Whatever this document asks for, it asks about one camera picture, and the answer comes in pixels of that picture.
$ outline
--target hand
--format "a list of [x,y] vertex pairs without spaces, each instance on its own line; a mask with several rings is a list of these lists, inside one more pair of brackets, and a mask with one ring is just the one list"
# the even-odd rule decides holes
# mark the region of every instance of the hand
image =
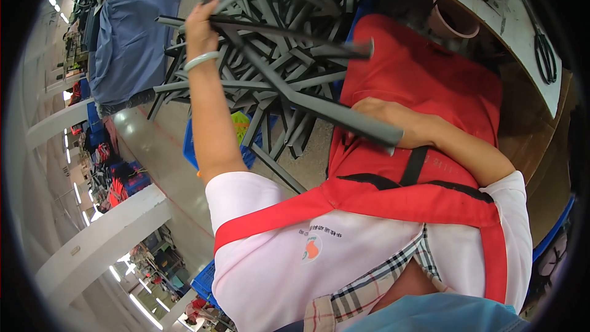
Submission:
[[432,132],[438,118],[436,115],[418,113],[400,103],[383,101],[377,98],[365,98],[352,109],[403,130],[398,147],[413,149],[424,145],[433,145]]
[[207,4],[197,4],[185,20],[188,60],[217,50],[219,35],[211,30],[209,17],[218,3],[219,0],[212,0]]

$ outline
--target cardboard box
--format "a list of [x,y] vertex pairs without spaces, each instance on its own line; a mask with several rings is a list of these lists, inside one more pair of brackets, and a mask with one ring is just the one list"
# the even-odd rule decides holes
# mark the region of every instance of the cardboard box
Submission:
[[569,200],[568,127],[575,105],[572,74],[564,70],[557,114],[552,118],[541,95],[518,63],[500,67],[504,96],[498,142],[526,183],[533,246],[555,225]]

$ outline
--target scissors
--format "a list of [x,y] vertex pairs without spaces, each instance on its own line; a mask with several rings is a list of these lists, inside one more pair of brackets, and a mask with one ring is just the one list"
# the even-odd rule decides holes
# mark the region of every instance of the scissors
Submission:
[[553,50],[549,45],[547,37],[541,32],[539,24],[537,21],[535,21],[535,16],[530,10],[526,0],[522,0],[522,3],[525,5],[530,22],[533,24],[533,28],[535,29],[535,59],[537,61],[539,73],[541,74],[541,78],[545,84],[553,84],[555,81],[557,81],[557,65],[555,63],[555,54],[553,54]]

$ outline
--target bracelet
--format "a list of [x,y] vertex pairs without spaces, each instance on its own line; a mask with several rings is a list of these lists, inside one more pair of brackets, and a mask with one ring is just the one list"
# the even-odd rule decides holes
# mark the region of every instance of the bracelet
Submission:
[[201,54],[198,57],[193,58],[190,61],[188,61],[184,66],[184,70],[186,72],[188,72],[188,71],[192,70],[193,68],[195,68],[195,66],[197,66],[203,62],[206,62],[210,59],[217,58],[217,57],[219,57],[219,52],[208,52],[205,54]]

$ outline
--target plaid shirt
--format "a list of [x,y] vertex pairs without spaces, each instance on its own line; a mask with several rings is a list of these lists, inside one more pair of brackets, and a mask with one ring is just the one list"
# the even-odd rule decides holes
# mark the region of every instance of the plaid shirt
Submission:
[[373,306],[389,291],[414,258],[439,292],[453,292],[442,283],[428,246],[426,224],[406,247],[332,295],[307,304],[304,332],[334,332],[336,323],[353,318]]

